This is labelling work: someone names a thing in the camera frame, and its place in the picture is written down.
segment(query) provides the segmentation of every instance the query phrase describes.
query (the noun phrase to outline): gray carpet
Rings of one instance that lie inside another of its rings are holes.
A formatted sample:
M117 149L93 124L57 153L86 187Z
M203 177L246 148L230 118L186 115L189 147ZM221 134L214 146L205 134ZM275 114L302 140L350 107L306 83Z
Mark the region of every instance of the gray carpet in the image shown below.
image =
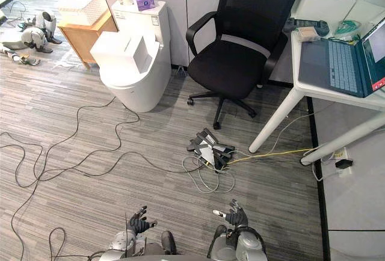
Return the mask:
M54 8L58 0L17 1L26 6L24 17L31 17L39 10ZM11 13L4 10L8 16L18 17L20 8L15 4ZM3 25L0 32L7 29L11 28ZM42 145L44 155L49 146L75 131L76 111L80 106L103 105L113 98L101 83L97 66L86 70L59 30L55 35L63 43L49 44L54 50L52 54L26 50L42 59L37 67L16 64L0 55L0 131L7 131L23 142ZM66 66L55 66L62 58ZM189 77L178 78L173 74L155 109L140 114L138 123L118 126L122 146L116 152L95 154L79 168L88 173L102 173L123 152L136 151L159 167L182 170L181 160L189 155L185 149L188 140L204 127L211 128L215 115L215 99L197 100L194 106L186 104L189 94L201 91L203 88ZM248 152L248 146L287 93L287 88L269 85L255 89L245 99L256 109L255 118L225 102L220 117L222 130L216 131L216 136L221 142ZM268 152L279 130L294 118L307 114L306 110L306 103L301 102L259 152ZM135 116L118 100L106 108L82 110L79 132L50 152L46 170L72 167L96 149L114 149L119 144L115 125L132 120ZM14 143L6 135L0 137L0 146ZM306 147L311 147L309 121L302 118L282 134L275 152ZM34 180L32 167L39 153L33 146L26 149L26 161L18 172L22 184ZM20 242L10 227L12 214L32 191L15 183L15 169L21 157L22 151L16 147L0 149L1 260L19 260L21 254ZM54 180L39 183L31 202L17 214L15 228L25 241L23 259L48 260L48 236L55 227L63 227L67 232L64 255L87 256L105 249L114 235L124 229L125 212L131 216L144 204L148 205L148 219L158 220L158 226L145 233L150 241L160 241L161 232L171 230L182 254L206 255L215 228L224 222L211 213L212 209L227 211L228 202L236 198L244 205L250 225L263 236L269 260L321 260L316 182L311 168L302 167L299 158L299 154L283 155L231 165L236 185L227 194L199 193L186 174L157 170L135 154L123 157L104 176L88 177L67 171ZM191 161L186 166L194 168ZM214 173L202 170L202 176L214 185ZM220 180L220 189L231 185L228 176L221 176ZM55 234L55 252L60 240L59 234Z

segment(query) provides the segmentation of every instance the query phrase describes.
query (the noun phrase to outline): chair caster wheel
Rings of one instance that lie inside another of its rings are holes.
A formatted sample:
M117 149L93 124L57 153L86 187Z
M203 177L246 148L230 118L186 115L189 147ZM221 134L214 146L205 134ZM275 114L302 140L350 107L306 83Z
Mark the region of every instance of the chair caster wheel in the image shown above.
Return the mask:
M221 124L219 123L219 121L215 122L212 126L214 128L214 130L219 130L221 129Z

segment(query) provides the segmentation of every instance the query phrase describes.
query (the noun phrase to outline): wooden side table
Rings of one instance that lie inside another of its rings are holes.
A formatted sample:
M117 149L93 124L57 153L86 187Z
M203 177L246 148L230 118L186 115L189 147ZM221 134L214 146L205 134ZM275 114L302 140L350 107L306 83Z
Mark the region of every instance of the wooden side table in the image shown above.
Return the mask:
M58 27L88 69L90 68L88 63L96 63L90 50L102 31L118 31L109 10L91 26L60 22Z

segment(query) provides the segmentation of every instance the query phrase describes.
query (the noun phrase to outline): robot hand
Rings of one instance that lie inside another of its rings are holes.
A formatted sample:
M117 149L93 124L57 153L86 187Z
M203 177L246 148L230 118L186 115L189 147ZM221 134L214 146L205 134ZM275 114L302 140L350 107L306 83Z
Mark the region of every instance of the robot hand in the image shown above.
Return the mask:
M133 214L127 224L127 229L132 230L135 234L139 234L157 225L157 221L147 222L147 217L142 217L147 212L146 209L147 206L143 206L137 213Z
M213 210L212 212L220 217L223 217L231 225L234 225L236 229L248 227L248 219L246 213L243 211L239 203L233 199L230 202L230 206L232 209L230 209L230 213L228 214L222 213L218 210Z

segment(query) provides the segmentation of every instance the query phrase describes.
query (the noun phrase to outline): desk leg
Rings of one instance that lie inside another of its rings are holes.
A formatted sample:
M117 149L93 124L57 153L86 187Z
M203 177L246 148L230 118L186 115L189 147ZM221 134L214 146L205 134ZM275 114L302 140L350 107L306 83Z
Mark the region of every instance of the desk leg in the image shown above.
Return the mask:
M266 141L281 121L291 112L291 110L298 104L298 102L304 97L304 93L294 88L291 89L289 94L283 100L281 105L275 111L273 116L269 119L267 124L263 127L262 131L252 142L248 150L255 153L256 150Z
M378 129L385 125L385 112L381 112L374 117L370 118L368 121L354 127L348 132L344 133L342 136L330 141L329 143L323 145L318 150L314 151L311 154L303 157L301 163L303 165L309 165L315 160L321 159L323 156L333 153L335 150L338 150L355 140L367 135L368 133Z

